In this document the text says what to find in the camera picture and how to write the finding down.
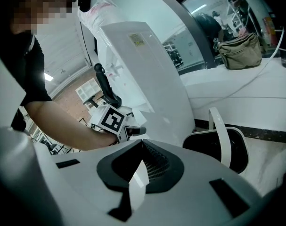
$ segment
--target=white box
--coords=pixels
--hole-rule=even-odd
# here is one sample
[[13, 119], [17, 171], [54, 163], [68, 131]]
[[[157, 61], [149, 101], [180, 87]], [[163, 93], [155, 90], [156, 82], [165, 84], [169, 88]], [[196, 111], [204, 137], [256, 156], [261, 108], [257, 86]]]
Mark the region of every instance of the white box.
[[101, 59], [109, 84], [123, 105], [142, 112], [152, 140], [182, 146], [195, 128], [186, 88], [167, 51], [144, 22], [121, 22], [100, 27], [107, 54]]
[[90, 119], [90, 123], [119, 135], [125, 124], [126, 115], [111, 105], [99, 106]]

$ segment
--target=cable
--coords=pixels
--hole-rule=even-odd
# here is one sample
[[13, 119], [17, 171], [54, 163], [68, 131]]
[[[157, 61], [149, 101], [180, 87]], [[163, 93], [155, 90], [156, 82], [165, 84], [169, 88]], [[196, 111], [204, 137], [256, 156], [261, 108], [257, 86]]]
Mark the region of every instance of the cable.
[[248, 9], [247, 9], [247, 19], [246, 19], [246, 23], [245, 23], [245, 28], [247, 26], [247, 23], [248, 23], [248, 19], [249, 19], [249, 13], [250, 13], [250, 6], [248, 6]]
[[278, 43], [278, 45], [277, 45], [277, 47], [276, 47], [276, 49], [275, 49], [275, 52], [270, 56], [270, 58], [269, 58], [268, 61], [266, 62], [266, 65], [256, 74], [256, 76], [255, 76], [253, 79], [251, 79], [250, 81], [248, 81], [248, 83], [244, 84], [244, 85], [241, 86], [239, 89], [235, 90], [232, 94], [230, 94], [230, 95], [228, 95], [228, 96], [225, 96], [225, 97], [223, 97], [223, 98], [219, 98], [219, 99], [217, 99], [217, 100], [213, 100], [213, 101], [211, 101], [211, 102], [209, 102], [209, 103], [206, 103], [206, 104], [204, 104], [204, 105], [202, 105], [202, 106], [200, 106], [200, 107], [196, 107], [196, 108], [193, 108], [193, 109], [194, 109], [194, 110], [198, 110], [198, 109], [203, 108], [203, 107], [206, 106], [206, 105], [211, 105], [211, 104], [213, 104], [213, 103], [215, 103], [215, 102], [218, 102], [218, 101], [224, 100], [224, 99], [226, 99], [226, 98], [229, 98], [229, 97], [231, 97], [232, 95], [234, 95], [234, 94], [236, 94], [237, 92], [239, 92], [240, 90], [242, 90], [244, 87], [246, 87], [246, 86], [249, 85], [250, 83], [252, 83], [255, 79], [257, 79], [257, 78], [259, 77], [259, 75], [261, 74], [261, 72], [266, 68], [266, 66], [267, 66], [267, 65], [269, 64], [269, 62], [272, 60], [272, 58], [277, 54], [277, 52], [278, 52], [278, 50], [279, 50], [279, 47], [280, 47], [280, 45], [281, 45], [282, 39], [283, 39], [283, 35], [284, 35], [284, 27], [283, 27], [283, 29], [282, 29], [282, 34], [281, 34], [279, 43]]
[[87, 47], [86, 47], [86, 43], [85, 43], [85, 39], [84, 39], [84, 35], [83, 35], [83, 29], [82, 29], [82, 23], [80, 22], [80, 27], [81, 27], [81, 32], [82, 32], [82, 37], [83, 37], [83, 41], [84, 41], [84, 46], [85, 46], [85, 49], [86, 49], [86, 53], [88, 55], [88, 58], [90, 59], [90, 55], [88, 54], [88, 50], [87, 50]]

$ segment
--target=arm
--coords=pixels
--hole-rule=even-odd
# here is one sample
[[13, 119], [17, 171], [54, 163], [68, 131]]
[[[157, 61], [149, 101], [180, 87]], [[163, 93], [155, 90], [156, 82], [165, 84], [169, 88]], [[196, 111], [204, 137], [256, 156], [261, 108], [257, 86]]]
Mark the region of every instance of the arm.
[[218, 33], [218, 39], [220, 42], [223, 42], [223, 37], [224, 37], [224, 33], [223, 33], [223, 30], [221, 29]]
[[221, 26], [224, 27], [225, 24], [223, 23], [223, 20], [221, 19], [221, 17], [220, 17], [220, 22], [221, 22]]
[[114, 134], [97, 132], [82, 125], [53, 101], [33, 101], [25, 105], [25, 109], [45, 134], [64, 145], [91, 150], [117, 140]]

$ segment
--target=white panel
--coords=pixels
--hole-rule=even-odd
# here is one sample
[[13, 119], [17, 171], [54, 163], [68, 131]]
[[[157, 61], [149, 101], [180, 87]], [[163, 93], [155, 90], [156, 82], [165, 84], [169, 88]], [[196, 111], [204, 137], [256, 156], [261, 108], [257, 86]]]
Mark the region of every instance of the white panel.
[[286, 68], [274, 58], [251, 84], [222, 99], [252, 80], [265, 66], [230, 71], [224, 65], [181, 76], [196, 119], [208, 120], [208, 109], [217, 107], [224, 122], [239, 126], [286, 131]]
[[[194, 98], [190, 102], [196, 108], [214, 99], [217, 98]], [[213, 106], [226, 124], [286, 131], [286, 99], [227, 98], [201, 109], [193, 109], [194, 117], [208, 121], [208, 111]]]

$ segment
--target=white handle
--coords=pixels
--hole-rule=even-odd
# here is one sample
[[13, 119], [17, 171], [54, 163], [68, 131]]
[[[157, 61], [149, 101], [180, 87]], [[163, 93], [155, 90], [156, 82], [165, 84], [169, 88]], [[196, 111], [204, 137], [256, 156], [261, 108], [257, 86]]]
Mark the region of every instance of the white handle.
[[221, 146], [221, 163], [227, 167], [231, 164], [232, 150], [227, 129], [216, 107], [209, 109], [209, 130], [213, 130], [214, 123]]

